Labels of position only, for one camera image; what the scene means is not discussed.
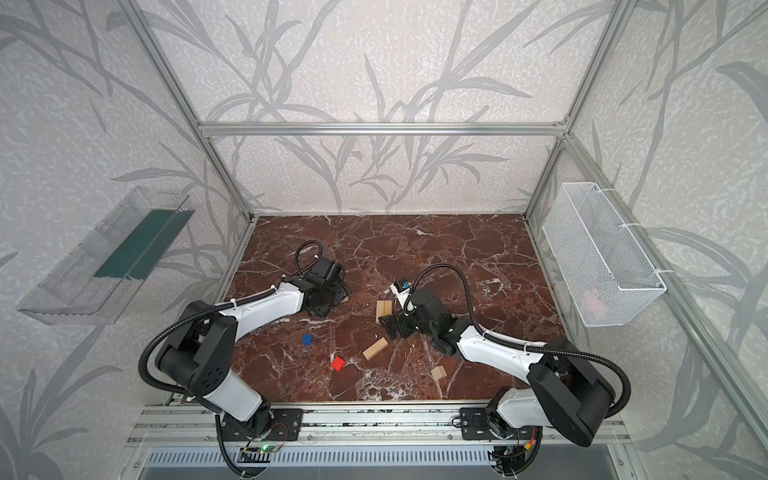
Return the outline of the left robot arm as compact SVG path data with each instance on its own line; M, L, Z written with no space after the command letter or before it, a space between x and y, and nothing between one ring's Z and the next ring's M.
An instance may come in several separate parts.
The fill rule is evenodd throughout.
M156 387L192 396L206 408L243 424L264 422L268 401L231 368L235 344L276 320L306 312L325 317L349 297L344 268L322 256L269 289L220 304L196 301L182 317L153 340L142 361L173 380Z

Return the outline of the wood block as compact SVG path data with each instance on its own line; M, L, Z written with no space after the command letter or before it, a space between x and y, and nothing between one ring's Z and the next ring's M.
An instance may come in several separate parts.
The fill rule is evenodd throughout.
M389 345L389 341L386 338L379 338L376 342L370 345L363 351L363 356L366 360L371 360Z
M376 322L381 323L385 317L393 312L393 302L391 300L378 300L376 302Z

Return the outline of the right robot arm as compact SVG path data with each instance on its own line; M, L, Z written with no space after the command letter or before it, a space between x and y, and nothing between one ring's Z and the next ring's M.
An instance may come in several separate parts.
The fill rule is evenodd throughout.
M555 429L581 447L591 445L611 414L615 391L567 339L521 342L481 333L469 318L452 315L429 288L405 281L390 286L402 310L380 323L389 338L421 333L445 355L493 367L524 381L523 390L502 387L485 407L489 433L507 439L524 427Z

